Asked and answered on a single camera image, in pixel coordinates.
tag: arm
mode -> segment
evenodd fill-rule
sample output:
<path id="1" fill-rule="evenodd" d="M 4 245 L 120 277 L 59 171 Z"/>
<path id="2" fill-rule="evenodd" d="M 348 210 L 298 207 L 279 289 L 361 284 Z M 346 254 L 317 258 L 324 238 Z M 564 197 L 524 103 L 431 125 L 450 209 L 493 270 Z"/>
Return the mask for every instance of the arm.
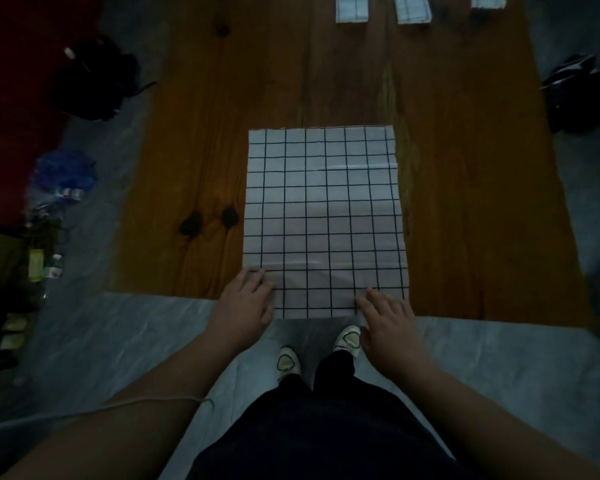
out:
<path id="1" fill-rule="evenodd" d="M 496 479 L 600 479 L 600 470 L 442 371 L 408 303 L 375 290 L 356 302 L 369 361 L 409 396 L 458 461 Z"/>
<path id="2" fill-rule="evenodd" d="M 110 403 L 136 397 L 204 397 L 241 351 L 271 322 L 264 306 L 273 283 L 264 270 L 245 282 L 247 270 L 227 285 L 207 329 Z M 40 443 L 2 478 L 157 478 L 198 409 L 192 401 L 139 403 L 79 419 Z"/>

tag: shoe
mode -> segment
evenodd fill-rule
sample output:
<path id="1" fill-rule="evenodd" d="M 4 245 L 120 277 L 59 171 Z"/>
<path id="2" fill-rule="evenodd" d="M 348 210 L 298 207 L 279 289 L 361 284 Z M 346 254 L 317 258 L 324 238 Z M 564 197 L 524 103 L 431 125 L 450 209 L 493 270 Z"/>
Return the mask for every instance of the shoe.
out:
<path id="1" fill-rule="evenodd" d="M 278 382 L 287 377 L 289 374 L 300 375 L 300 361 L 298 356 L 289 347 L 282 347 L 278 354 Z"/>
<path id="2" fill-rule="evenodd" d="M 357 358 L 360 353 L 360 327 L 351 325 L 341 331 L 333 345 L 333 351 L 337 350 L 346 350 Z"/>

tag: hand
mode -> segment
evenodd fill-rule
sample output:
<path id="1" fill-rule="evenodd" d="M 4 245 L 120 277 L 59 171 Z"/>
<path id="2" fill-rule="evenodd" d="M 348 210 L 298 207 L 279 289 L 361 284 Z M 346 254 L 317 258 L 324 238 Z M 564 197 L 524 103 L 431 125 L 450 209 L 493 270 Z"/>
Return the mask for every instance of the hand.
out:
<path id="1" fill-rule="evenodd" d="M 243 269 L 224 288 L 205 330 L 207 338 L 234 357 L 254 345 L 273 318 L 270 298 L 276 284 L 262 282 L 264 269 L 245 282 L 248 272 Z"/>
<path id="2" fill-rule="evenodd" d="M 437 369 L 408 303 L 367 288 L 367 297 L 356 296 L 356 304 L 369 325 L 361 327 L 362 349 L 384 377 L 397 383 L 406 375 Z"/>

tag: person's left arm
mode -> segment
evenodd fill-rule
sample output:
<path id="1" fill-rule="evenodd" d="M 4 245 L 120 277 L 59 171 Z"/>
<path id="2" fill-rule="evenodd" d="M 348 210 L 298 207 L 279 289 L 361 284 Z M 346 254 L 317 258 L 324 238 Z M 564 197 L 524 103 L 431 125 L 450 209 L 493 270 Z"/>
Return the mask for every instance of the person's left arm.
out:
<path id="1" fill-rule="evenodd" d="M 113 396 L 108 403 L 139 397 L 204 397 L 229 363 L 262 336 L 271 322 L 274 284 L 264 270 L 243 269 L 227 285 L 207 329 L 182 350 Z M 157 478 L 199 404 L 144 402 L 94 413 L 40 443 L 14 465 L 12 479 Z"/>

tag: grid-patterned cloth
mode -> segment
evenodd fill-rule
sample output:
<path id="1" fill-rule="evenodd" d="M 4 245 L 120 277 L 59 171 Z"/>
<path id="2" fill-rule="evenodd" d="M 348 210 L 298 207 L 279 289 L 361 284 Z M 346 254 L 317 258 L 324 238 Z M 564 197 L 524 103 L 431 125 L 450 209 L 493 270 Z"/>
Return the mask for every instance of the grid-patterned cloth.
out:
<path id="1" fill-rule="evenodd" d="M 393 128 L 249 131 L 244 265 L 278 282 L 275 316 L 354 313 L 367 286 L 406 298 Z"/>
<path id="2" fill-rule="evenodd" d="M 395 12 L 400 25 L 431 22 L 429 0 L 395 0 Z"/>
<path id="3" fill-rule="evenodd" d="M 504 8 L 507 0 L 471 0 L 472 8 L 499 9 Z"/>
<path id="4" fill-rule="evenodd" d="M 336 0 L 336 23 L 366 22 L 369 0 Z"/>

